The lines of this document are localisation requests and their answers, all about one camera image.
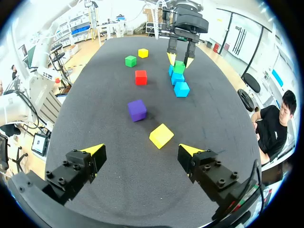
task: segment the red cube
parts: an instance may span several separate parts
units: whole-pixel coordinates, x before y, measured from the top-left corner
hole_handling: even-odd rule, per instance
[[[135,84],[137,86],[146,85],[148,82],[147,72],[145,70],[135,71]]]

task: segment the blue cube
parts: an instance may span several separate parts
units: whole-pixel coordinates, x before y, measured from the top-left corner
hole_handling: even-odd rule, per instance
[[[174,92],[176,97],[187,97],[190,92],[187,82],[177,82],[175,84]]]
[[[171,77],[171,82],[172,82],[172,85],[174,86],[177,82],[184,82],[185,81],[185,78],[184,78],[184,75],[183,74],[177,74],[177,73],[174,73],[172,74],[172,77]]]
[[[169,67],[169,76],[170,77],[172,76],[172,73],[173,73],[173,66],[170,65],[170,67]]]

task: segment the red object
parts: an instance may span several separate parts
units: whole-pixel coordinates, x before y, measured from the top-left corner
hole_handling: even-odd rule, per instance
[[[146,85],[148,82],[147,72],[145,70],[135,71],[135,84],[137,86]]]
[[[218,48],[219,48],[219,44],[216,43],[216,44],[214,45],[213,51],[214,51],[214,52],[218,52]]]

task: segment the door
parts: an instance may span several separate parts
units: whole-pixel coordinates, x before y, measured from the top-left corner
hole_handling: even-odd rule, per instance
[[[223,58],[242,76],[257,47],[262,26],[238,14],[232,21],[224,48]]]

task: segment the man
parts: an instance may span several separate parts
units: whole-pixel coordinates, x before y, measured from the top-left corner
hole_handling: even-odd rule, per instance
[[[252,115],[256,130],[261,163],[271,162],[282,150],[287,139],[287,123],[296,109],[295,95],[287,90],[283,95],[281,109],[271,105]]]
[[[11,66],[11,69],[12,69],[12,71],[13,71],[12,78],[13,78],[13,80],[14,80],[14,79],[16,78],[17,69],[16,69],[15,65],[12,65],[12,66]]]
[[[0,96],[3,94],[3,86],[2,86],[2,81],[0,80]]]

